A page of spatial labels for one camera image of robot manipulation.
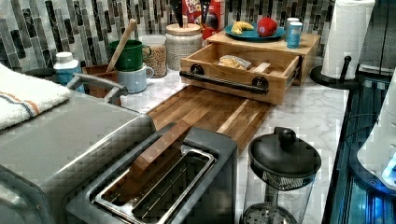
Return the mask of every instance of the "tray handle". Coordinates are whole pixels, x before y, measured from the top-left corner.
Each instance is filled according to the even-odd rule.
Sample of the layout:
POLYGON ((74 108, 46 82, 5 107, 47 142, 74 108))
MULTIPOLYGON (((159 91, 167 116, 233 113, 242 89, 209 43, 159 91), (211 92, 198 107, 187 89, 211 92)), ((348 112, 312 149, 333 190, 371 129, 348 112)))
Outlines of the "tray handle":
MULTIPOLYGON (((200 69, 197 69, 196 67, 197 66, 194 66, 193 71, 200 70, 200 69)), ((187 78, 187 79, 193 79, 193 80, 197 80, 197 81, 216 84, 219 86, 228 87, 228 88, 235 89, 235 90, 249 91, 253 94, 267 94, 268 93, 269 82, 265 77, 260 77, 260 79, 257 79, 258 77, 253 78, 252 86, 249 86, 249 85, 245 85, 245 84, 241 84, 241 83, 237 83, 237 82, 232 82, 229 80, 204 76, 201 74, 197 74, 195 72, 180 71, 180 76, 187 78)))

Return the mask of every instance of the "jar with wooden lid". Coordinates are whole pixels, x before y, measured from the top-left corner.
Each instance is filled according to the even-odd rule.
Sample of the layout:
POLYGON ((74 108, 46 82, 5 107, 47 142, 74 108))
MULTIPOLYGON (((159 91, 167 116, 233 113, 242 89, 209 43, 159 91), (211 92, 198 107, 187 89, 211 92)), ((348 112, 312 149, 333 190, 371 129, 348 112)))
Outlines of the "jar with wooden lid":
POLYGON ((180 27, 177 23, 166 26, 166 64, 169 69, 179 71, 180 59, 187 58, 202 47, 201 27, 186 23, 180 27))

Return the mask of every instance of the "kitchen towel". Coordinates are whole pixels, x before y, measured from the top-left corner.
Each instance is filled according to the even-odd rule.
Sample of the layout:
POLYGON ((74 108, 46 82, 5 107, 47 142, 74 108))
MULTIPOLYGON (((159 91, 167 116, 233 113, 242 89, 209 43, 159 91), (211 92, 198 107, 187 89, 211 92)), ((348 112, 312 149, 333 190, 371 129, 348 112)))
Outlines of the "kitchen towel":
POLYGON ((340 78, 344 58, 350 56, 352 61, 349 63, 346 79, 355 78, 374 4, 375 0, 335 1, 322 75, 340 78))
POLYGON ((69 89, 28 77, 0 64, 0 130, 33 118, 69 99, 69 89))

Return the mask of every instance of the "paper towel holder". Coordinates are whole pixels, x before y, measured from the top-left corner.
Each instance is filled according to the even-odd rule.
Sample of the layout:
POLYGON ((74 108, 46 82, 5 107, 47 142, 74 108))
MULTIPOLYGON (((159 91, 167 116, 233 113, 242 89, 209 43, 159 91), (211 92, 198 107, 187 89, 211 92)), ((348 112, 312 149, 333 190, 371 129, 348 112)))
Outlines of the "paper towel holder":
POLYGON ((338 90, 356 90, 364 81, 364 76, 359 75, 360 64, 358 63, 358 66, 355 71, 356 74, 355 78, 345 80, 350 61, 352 61, 352 58, 350 56, 346 56, 344 58, 344 66, 343 66, 343 70, 341 71, 340 78, 327 77, 323 75, 321 73, 322 66, 317 66, 313 68, 311 70, 310 76, 312 80, 314 80, 316 83, 322 86, 326 86, 338 90))

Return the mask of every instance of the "cereal jar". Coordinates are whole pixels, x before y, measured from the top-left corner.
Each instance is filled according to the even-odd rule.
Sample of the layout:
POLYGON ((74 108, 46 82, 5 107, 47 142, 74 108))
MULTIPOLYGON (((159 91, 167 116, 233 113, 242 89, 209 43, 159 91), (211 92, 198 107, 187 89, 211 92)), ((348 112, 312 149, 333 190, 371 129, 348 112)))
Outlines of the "cereal jar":
POLYGON ((169 69, 179 71, 180 59, 187 58, 202 47, 201 27, 188 23, 181 28, 177 23, 166 26, 166 63, 169 69))
POLYGON ((151 56, 144 59, 143 63, 154 69, 153 77, 166 76, 166 37, 164 35, 141 35, 139 40, 151 48, 151 56))

